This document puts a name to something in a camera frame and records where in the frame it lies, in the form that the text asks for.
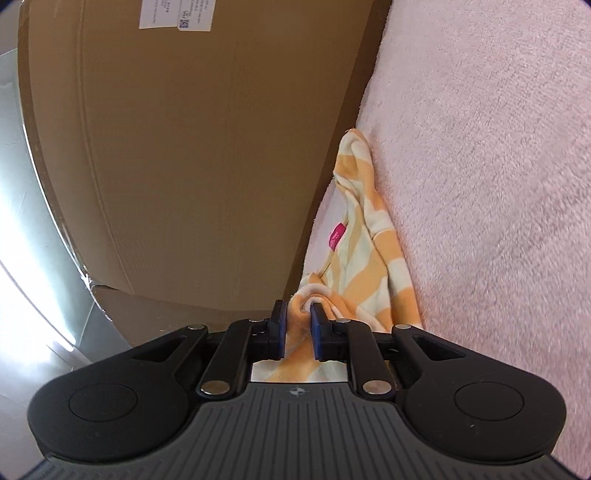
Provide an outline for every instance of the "striped cloth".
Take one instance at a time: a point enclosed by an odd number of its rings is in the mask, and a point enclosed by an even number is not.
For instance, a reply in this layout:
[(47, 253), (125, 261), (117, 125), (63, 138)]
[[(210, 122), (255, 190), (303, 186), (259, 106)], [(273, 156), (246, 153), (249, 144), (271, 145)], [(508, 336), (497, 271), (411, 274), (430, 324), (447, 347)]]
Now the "striped cloth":
[(252, 381), (347, 380), (343, 363), (314, 359), (312, 303), (322, 304), (329, 319), (360, 320), (375, 332), (389, 332), (398, 323), (422, 327), (396, 231), (375, 190), (369, 145), (355, 129), (340, 142), (334, 177), (347, 203), (344, 232), (338, 232), (342, 237), (324, 267), (302, 278), (300, 289), (289, 302), (285, 358), (255, 363)]

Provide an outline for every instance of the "round metal bolt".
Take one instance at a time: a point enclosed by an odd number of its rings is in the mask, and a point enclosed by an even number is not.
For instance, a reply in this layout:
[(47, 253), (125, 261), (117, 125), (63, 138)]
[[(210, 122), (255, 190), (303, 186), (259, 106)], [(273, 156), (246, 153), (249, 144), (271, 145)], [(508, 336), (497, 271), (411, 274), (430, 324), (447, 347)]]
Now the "round metal bolt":
[(207, 395), (224, 395), (230, 391), (230, 384), (223, 380), (210, 380), (201, 385), (201, 391)]
[(370, 395), (384, 395), (392, 390), (392, 385), (384, 380), (370, 380), (363, 384), (363, 391)]

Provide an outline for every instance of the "pink tag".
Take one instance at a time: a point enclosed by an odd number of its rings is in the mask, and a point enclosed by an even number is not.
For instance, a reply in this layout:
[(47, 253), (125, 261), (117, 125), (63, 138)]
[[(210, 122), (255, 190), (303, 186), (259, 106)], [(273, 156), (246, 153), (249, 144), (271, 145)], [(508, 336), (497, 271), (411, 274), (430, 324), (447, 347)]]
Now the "pink tag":
[(339, 244), (339, 241), (342, 238), (343, 234), (345, 233), (345, 230), (347, 230), (347, 227), (345, 227), (345, 225), (340, 223), (335, 227), (333, 232), (330, 234), (329, 247), (333, 252), (335, 251), (336, 246)]

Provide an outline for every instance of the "gray ribbed panel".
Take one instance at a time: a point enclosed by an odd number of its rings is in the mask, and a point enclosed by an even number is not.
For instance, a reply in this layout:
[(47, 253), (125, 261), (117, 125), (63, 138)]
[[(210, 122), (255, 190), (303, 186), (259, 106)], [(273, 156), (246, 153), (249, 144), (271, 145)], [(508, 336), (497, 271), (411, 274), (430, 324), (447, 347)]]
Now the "gray ribbed panel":
[(346, 383), (249, 384), (204, 405), (185, 432), (147, 456), (110, 465), (50, 458), (26, 480), (561, 480), (551, 458), (471, 465), (415, 438), (392, 404), (362, 400)]

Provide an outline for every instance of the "crosshair logo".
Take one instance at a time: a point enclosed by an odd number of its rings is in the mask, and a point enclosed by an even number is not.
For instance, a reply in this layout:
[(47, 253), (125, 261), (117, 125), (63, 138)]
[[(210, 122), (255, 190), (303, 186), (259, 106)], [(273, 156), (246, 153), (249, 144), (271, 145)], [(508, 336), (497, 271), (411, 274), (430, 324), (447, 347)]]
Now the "crosshair logo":
[(301, 387), (294, 387), (290, 390), (290, 393), (292, 395), (295, 395), (296, 397), (299, 397), (300, 395), (303, 395), (304, 393), (306, 393), (306, 390), (304, 390)]

